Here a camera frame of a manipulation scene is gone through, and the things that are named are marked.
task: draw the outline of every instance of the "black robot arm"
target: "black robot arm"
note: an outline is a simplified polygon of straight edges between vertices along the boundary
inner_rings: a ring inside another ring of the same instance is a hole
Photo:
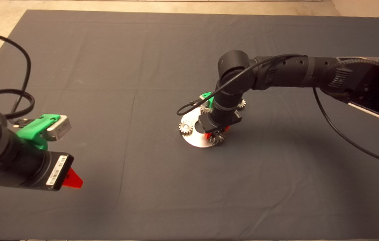
[[[267,59],[273,60],[260,64]],[[211,113],[199,117],[207,133],[240,122],[237,106],[243,94],[269,87],[318,87],[345,104],[379,117],[379,58],[284,55],[249,59],[245,52],[232,50],[219,59],[218,72],[216,89],[227,86],[214,95]]]

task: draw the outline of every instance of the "gray tablecloth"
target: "gray tablecloth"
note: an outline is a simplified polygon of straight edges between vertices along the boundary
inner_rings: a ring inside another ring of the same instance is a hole
[[[188,145],[175,115],[214,89],[228,50],[379,56],[379,18],[27,11],[10,38],[33,60],[28,117],[69,116],[50,150],[75,156],[84,186],[0,187],[0,239],[379,238],[379,161],[329,127],[311,89],[248,92],[217,148]],[[4,45],[0,88],[24,68]],[[321,100],[379,154],[379,119]]]

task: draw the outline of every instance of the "cable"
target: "cable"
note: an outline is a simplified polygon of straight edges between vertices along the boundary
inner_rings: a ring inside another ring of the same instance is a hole
[[[35,107],[35,98],[31,94],[29,94],[25,91],[16,90],[16,89],[1,89],[0,94],[16,94],[20,97],[26,98],[30,103],[29,107],[27,107],[24,110],[17,111],[14,113],[4,114],[6,119],[15,119],[15,118],[25,116],[25,115],[29,114],[33,110],[33,108]]]
[[[252,69],[255,69],[256,67],[260,66],[261,64],[265,64],[265,63],[268,63],[268,62],[271,62],[271,61],[274,61],[274,60],[278,60],[278,59],[281,59],[281,58],[291,58],[291,57],[296,57],[296,56],[304,56],[304,55],[298,55],[298,54],[285,54],[285,55],[277,55],[277,56],[273,56],[273,57],[269,57],[269,58],[266,58],[262,61],[259,61],[257,62],[256,64],[254,65],[251,65],[249,67],[247,67],[246,69],[244,69],[242,72],[238,73],[236,76],[234,76],[233,78],[231,78],[230,80],[228,80],[227,82],[225,82],[225,84],[223,84],[221,87],[219,87],[217,90],[215,90],[212,94],[210,94],[208,97],[204,98],[204,99],[197,99],[197,100],[193,100],[191,101],[190,103],[182,106],[179,108],[179,110],[177,110],[176,114],[178,116],[183,116],[185,114],[188,114],[190,113],[191,111],[193,111],[195,108],[201,106],[204,102],[206,102],[207,100],[209,100],[210,98],[214,97],[217,93],[219,93],[220,91],[222,91],[225,87],[227,87],[229,84],[231,84],[232,82],[234,82],[236,79],[238,79],[240,76],[246,74],[247,72],[249,72],[250,70]],[[181,111],[183,109],[185,109],[186,107],[189,107],[189,106],[192,106],[191,108],[189,108],[188,110],[186,110],[185,112],[181,113]]]
[[[316,99],[316,102],[319,106],[319,109],[321,110],[323,116],[325,117],[326,121],[328,122],[328,124],[335,130],[335,132],[337,132],[344,140],[346,140],[348,143],[352,144],[352,146],[356,147],[357,149],[365,152],[366,154],[372,156],[372,157],[375,157],[377,159],[379,159],[379,155],[375,154],[375,153],[372,153],[370,152],[369,150],[361,147],[360,145],[356,144],[355,142],[353,142],[352,140],[350,140],[347,136],[345,136],[343,133],[341,133],[341,131],[334,125],[334,123],[332,123],[331,119],[329,119],[329,116],[326,114],[322,104],[321,104],[321,101],[319,99],[319,96],[318,96],[318,92],[316,91],[316,87],[313,87],[313,94],[315,95],[315,99]]]
[[[5,41],[5,42],[7,42],[9,44],[12,44],[14,47],[16,47],[18,50],[20,50],[21,53],[23,53],[24,57],[26,58],[26,64],[27,64],[27,66],[26,66],[26,75],[24,76],[23,85],[21,86],[21,91],[26,92],[27,84],[29,83],[29,78],[30,78],[30,71],[32,69],[32,61],[30,60],[30,56],[29,56],[29,54],[27,53],[27,51],[23,47],[21,47],[18,43],[10,40],[9,38],[0,36],[0,40],[3,40],[3,41]],[[11,112],[9,114],[15,113],[15,111],[18,108],[18,105],[20,104],[21,97],[23,97],[23,96],[22,95],[18,95],[17,99],[14,102],[14,105],[11,108]]]

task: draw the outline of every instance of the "metal gear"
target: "metal gear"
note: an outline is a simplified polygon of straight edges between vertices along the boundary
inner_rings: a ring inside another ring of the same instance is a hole
[[[213,145],[220,145],[225,140],[225,133],[223,132],[213,132],[209,136],[209,142]]]
[[[212,112],[211,108],[208,108],[204,105],[200,106],[200,114],[206,114],[206,113],[211,113],[211,112]]]
[[[179,124],[179,132],[183,136],[188,136],[193,132],[193,125],[190,122],[184,121]]]
[[[238,111],[242,111],[246,106],[246,101],[244,99],[242,99],[239,103],[239,105],[237,106],[237,110]]]

